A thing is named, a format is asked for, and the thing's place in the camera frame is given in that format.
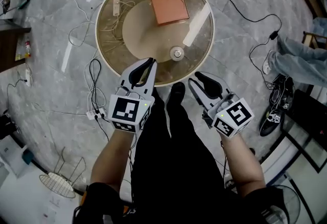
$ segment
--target jeans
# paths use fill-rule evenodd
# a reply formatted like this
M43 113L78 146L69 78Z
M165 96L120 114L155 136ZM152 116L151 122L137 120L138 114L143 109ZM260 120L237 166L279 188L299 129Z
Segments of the jeans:
M279 52L268 56L272 70L300 83L327 87L327 50L311 49L286 36L277 37Z

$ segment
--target gray marble tile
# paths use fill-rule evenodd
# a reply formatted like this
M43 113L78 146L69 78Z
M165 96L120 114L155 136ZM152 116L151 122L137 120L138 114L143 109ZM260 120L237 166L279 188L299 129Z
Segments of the gray marble tile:
M13 0L17 5L23 0ZM77 0L79 6L91 18L94 8L102 0ZM216 23L215 43L206 62L199 69L222 77L229 87L244 97L255 114L255 118L242 132L244 140L256 150L257 157L265 155L272 143L279 136L279 129L271 135L259 136L260 119L268 105L270 92L266 90L260 72L250 63L248 54L259 42L265 42L270 33L278 27L278 21L269 17L261 23L252 24L244 20L228 0L208 0ZM281 17L281 32L301 40L302 31L308 30L312 14L304 0L233 0L240 11L251 19L259 19L269 13ZM95 21L98 9L92 16ZM10 108L13 119L21 128L20 136L28 143L38 161L47 169L53 169L58 159L57 150L66 147L67 164L63 174L69 176L81 156L84 156L87 170L79 180L80 185L88 182L91 168L106 144L106 137L96 121L89 121L84 116L73 116L38 111L32 102L44 110L56 110L84 114L87 111L88 89L84 81L84 68L96 51L94 25L89 27L85 43L72 47L64 72L61 70L65 50L68 45L68 32L86 21L83 12L76 8L73 0L31 0L26 9L12 13L15 21L24 27L32 27L30 34L32 58L28 60L33 74L33 86L18 84L10 88ZM81 26L72 32L73 40L78 43L83 39L87 26ZM261 67L269 50L276 49L276 41L258 48L253 53L253 61ZM110 95L115 92L119 78L102 64L98 87L103 91L108 106ZM7 105L6 87L15 83L19 74L25 74L21 65L0 74L0 108ZM271 81L275 74L267 76ZM86 79L90 82L89 72ZM171 87L158 89L159 95L166 101ZM220 138L210 130L201 119L202 108L186 87L186 96L182 103L190 120L194 124L199 138L208 147L213 156L221 163L224 153L220 147ZM100 122L109 137L112 127ZM130 179L127 167L125 178ZM129 183L123 182L121 196L129 198Z

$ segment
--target person's leg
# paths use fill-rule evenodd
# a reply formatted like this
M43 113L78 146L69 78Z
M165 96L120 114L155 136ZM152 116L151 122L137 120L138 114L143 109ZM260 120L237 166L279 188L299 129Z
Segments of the person's leg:
M134 204L142 215L145 210L150 213L152 203L153 206L159 206L159 203L154 202L160 201L168 189L171 138L167 129L165 103L156 89L153 96L155 104L137 142L131 173Z
M285 35L279 35L277 37L277 45L282 55L291 54L293 56L301 57L304 60L327 60L327 50L311 49L310 47L290 39Z
M197 205L199 202L203 205L206 202L210 204L210 200L217 199L216 195L222 192L223 178L214 157L196 135L193 124L181 105L184 92L183 83L173 85L167 103L172 135L173 172L176 177L175 193L187 205Z
M312 85L327 87L327 60L304 60L291 54L282 55L270 52L269 67L293 80Z

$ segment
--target power adapter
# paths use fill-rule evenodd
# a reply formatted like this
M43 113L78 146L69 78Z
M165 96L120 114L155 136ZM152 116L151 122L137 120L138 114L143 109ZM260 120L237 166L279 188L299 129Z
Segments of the power adapter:
M104 110L104 108L99 108L99 110L97 110L97 111L91 110L86 113L89 120L94 120L95 116L97 116L97 118L100 117L100 116L98 116L98 114L100 114L101 118L106 117L106 111Z
M277 30L275 30L273 33L271 33L270 34L270 39L271 40L274 40L274 39L276 39L277 38L277 36L278 36L278 31Z
M32 86L32 74L31 74L30 69L25 70L25 78L26 79L24 80L24 82L26 83L26 85L28 87Z

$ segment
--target round table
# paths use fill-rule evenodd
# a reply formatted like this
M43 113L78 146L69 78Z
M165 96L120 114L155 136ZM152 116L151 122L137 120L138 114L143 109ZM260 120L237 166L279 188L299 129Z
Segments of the round table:
M211 50L215 22L207 0L185 0L185 4L189 19L159 27L151 0L120 0L119 17L113 15L113 0L104 0L96 41L109 68L120 76L139 59L154 57L158 62L155 86L176 83L195 72ZM172 47L183 49L181 61L170 58Z

